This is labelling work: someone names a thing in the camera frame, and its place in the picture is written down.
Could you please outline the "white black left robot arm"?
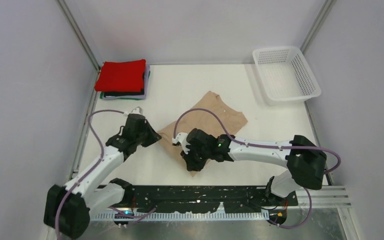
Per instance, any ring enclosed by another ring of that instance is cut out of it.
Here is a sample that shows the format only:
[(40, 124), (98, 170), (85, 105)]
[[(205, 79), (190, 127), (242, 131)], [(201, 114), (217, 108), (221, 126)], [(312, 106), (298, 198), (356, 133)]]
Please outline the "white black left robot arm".
[(88, 228), (91, 218), (119, 204), (128, 207), (133, 202), (133, 185), (114, 178), (98, 190), (104, 179), (136, 152), (162, 137), (139, 111), (126, 114), (126, 122), (106, 142), (97, 138), (99, 156), (76, 177), (64, 185), (53, 185), (47, 192), (43, 222), (54, 228), (56, 238), (79, 238)]

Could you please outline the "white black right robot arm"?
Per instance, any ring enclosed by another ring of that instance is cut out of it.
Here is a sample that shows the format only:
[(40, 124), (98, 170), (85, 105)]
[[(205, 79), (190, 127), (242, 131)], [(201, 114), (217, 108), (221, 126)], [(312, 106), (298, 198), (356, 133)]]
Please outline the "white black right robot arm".
[(271, 205), (279, 205), (298, 188), (320, 190), (325, 174), (326, 154), (302, 135), (289, 141), (256, 141), (221, 134), (215, 137), (201, 129), (189, 133), (180, 132), (172, 138), (174, 146), (180, 146), (180, 155), (189, 172), (199, 172), (207, 161), (254, 161), (284, 167), (286, 170), (272, 176), (265, 190), (265, 198)]

